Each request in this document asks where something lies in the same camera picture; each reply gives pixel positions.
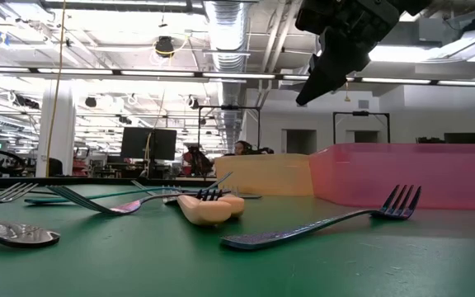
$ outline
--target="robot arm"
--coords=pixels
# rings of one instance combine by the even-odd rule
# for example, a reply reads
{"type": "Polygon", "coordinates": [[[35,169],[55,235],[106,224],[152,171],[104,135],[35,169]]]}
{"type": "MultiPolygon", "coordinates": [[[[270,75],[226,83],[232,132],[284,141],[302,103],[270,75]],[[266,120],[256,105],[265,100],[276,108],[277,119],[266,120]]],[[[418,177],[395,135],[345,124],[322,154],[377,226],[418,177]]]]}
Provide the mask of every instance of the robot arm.
{"type": "Polygon", "coordinates": [[[296,27],[320,35],[322,54],[309,62],[308,81],[296,102],[305,105],[346,83],[368,65],[368,53],[404,12],[416,15],[432,0],[303,0],[296,27]]]}

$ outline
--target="green table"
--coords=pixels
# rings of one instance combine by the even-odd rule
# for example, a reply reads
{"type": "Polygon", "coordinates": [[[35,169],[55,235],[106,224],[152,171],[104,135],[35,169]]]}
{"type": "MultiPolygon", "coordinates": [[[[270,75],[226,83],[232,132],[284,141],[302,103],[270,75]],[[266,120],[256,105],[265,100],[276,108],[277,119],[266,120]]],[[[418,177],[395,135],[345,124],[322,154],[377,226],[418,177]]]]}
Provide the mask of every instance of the green table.
{"type": "MultiPolygon", "coordinates": [[[[133,188],[71,187],[85,195],[133,188]]],[[[418,210],[407,222],[365,216],[258,252],[219,246],[225,234],[283,230],[349,210],[312,197],[264,197],[247,201],[241,221],[202,229],[160,201],[123,217],[77,205],[0,205],[0,219],[62,234],[44,249],[0,246],[0,297],[475,296],[472,211],[418,210]]]]}

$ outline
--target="yellow plastic bin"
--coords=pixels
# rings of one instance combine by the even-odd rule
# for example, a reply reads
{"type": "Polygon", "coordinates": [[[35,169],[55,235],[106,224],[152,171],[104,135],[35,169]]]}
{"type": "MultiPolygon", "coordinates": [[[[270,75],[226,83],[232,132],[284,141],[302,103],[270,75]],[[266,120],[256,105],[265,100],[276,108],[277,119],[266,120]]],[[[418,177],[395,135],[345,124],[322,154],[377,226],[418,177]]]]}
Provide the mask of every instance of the yellow plastic bin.
{"type": "Polygon", "coordinates": [[[233,172],[219,188],[269,196],[312,196],[309,159],[301,154],[262,154],[215,159],[217,177],[233,172]]]}

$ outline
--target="exposed ductwork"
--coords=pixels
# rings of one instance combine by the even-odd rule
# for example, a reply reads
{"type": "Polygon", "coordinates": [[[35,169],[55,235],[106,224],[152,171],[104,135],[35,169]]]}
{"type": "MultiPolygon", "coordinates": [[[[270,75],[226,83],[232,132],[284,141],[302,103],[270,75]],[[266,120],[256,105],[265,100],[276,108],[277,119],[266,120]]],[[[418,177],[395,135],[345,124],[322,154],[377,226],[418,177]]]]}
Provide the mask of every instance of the exposed ductwork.
{"type": "MultiPolygon", "coordinates": [[[[212,50],[245,49],[247,16],[249,3],[244,2],[205,2],[209,18],[209,33],[212,50]]],[[[245,71],[246,57],[242,54],[214,54],[214,66],[218,72],[238,73],[245,71]]],[[[219,85],[219,104],[244,106],[242,84],[221,82],[219,85]]],[[[242,112],[222,111],[222,123],[229,148],[238,141],[242,112]]]]}

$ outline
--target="translucent pink container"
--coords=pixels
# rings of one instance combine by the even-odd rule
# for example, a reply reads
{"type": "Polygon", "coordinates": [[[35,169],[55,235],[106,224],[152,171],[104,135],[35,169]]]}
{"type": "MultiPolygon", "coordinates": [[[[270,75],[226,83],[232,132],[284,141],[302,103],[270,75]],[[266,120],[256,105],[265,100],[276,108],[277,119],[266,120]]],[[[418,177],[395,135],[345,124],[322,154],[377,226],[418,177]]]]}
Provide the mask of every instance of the translucent pink container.
{"type": "Polygon", "coordinates": [[[339,205],[378,207],[413,184],[420,208],[475,210],[475,144],[336,144],[309,166],[314,195],[339,205]]]}

